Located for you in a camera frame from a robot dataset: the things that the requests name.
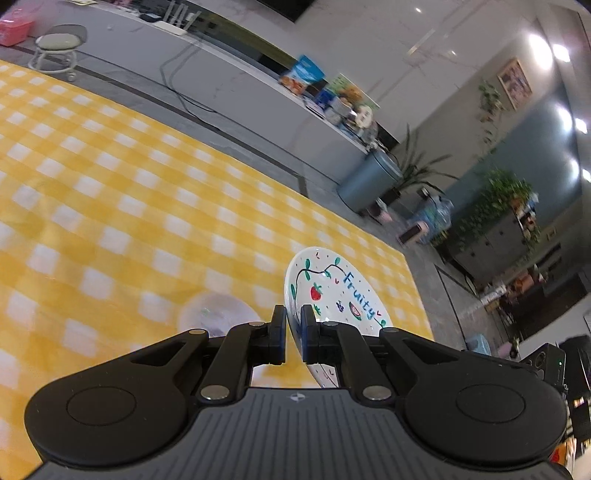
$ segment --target cabinet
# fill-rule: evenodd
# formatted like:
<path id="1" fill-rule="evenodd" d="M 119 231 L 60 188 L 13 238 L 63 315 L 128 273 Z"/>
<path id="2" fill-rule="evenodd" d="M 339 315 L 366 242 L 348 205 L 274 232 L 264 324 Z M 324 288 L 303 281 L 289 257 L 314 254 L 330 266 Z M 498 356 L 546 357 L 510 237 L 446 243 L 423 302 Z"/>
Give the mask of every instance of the cabinet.
<path id="1" fill-rule="evenodd" d="M 508 212 L 480 238 L 464 249 L 449 246 L 452 258 L 474 279 L 477 287 L 489 284 L 527 253 L 521 224 Z"/>

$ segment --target small stool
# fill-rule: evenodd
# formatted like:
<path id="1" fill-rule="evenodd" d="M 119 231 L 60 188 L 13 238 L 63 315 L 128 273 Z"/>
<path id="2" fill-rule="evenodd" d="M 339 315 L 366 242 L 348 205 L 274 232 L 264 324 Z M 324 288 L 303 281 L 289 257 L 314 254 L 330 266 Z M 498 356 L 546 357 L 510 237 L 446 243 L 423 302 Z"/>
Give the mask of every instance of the small stool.
<path id="1" fill-rule="evenodd" d="M 67 73 L 67 80 L 76 79 L 76 49 L 86 42 L 87 31 L 82 25 L 56 25 L 51 27 L 45 35 L 35 40 L 35 54 L 29 61 L 28 67 L 39 73 L 54 75 Z M 43 70 L 42 62 L 47 55 L 62 56 L 64 68 L 58 70 Z"/>
<path id="2" fill-rule="evenodd" d="M 491 355 L 491 347 L 481 333 L 477 333 L 466 339 L 466 346 L 471 352 L 481 353 L 482 355 Z"/>

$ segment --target yellow checkered tablecloth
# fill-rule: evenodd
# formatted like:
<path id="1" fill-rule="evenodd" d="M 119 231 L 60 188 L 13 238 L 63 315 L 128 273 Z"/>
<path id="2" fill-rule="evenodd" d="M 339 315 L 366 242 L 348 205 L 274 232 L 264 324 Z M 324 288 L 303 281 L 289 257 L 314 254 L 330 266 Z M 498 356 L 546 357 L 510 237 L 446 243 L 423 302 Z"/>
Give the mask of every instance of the yellow checkered tablecloth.
<path id="1" fill-rule="evenodd" d="M 432 338 L 402 254 L 110 100 L 0 62 L 0 154 L 4 480 L 39 463 L 22 418 L 41 386 L 175 335 L 182 305 L 205 290 L 269 321 L 305 246 L 351 260 L 395 325 Z M 287 356 L 264 381 L 314 385 L 291 339 Z"/>

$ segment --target white bowl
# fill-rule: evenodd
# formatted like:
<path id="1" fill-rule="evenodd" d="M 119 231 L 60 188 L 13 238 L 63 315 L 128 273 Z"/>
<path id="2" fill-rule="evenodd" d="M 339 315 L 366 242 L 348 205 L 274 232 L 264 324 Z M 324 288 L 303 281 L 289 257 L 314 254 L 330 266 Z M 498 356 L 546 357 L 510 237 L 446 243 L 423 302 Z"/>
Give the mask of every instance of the white bowl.
<path id="1" fill-rule="evenodd" d="M 300 309 L 310 304 L 317 322 L 355 325 L 362 335 L 378 336 L 392 326 L 386 308 L 361 273 L 341 255 L 308 247 L 291 259 L 285 272 L 284 301 L 291 334 L 301 353 Z M 336 371 L 328 365 L 308 365 L 323 388 L 337 387 Z"/>

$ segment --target trash can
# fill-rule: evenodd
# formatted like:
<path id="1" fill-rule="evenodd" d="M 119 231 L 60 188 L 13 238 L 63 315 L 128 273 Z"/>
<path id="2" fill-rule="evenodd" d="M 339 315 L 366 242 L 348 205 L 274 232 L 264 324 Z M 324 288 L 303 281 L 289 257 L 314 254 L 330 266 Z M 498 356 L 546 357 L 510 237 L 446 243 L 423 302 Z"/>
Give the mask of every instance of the trash can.
<path id="1" fill-rule="evenodd" d="M 339 185 L 336 192 L 347 207 L 359 213 L 402 181 L 402 172 L 382 150 L 373 150 Z"/>

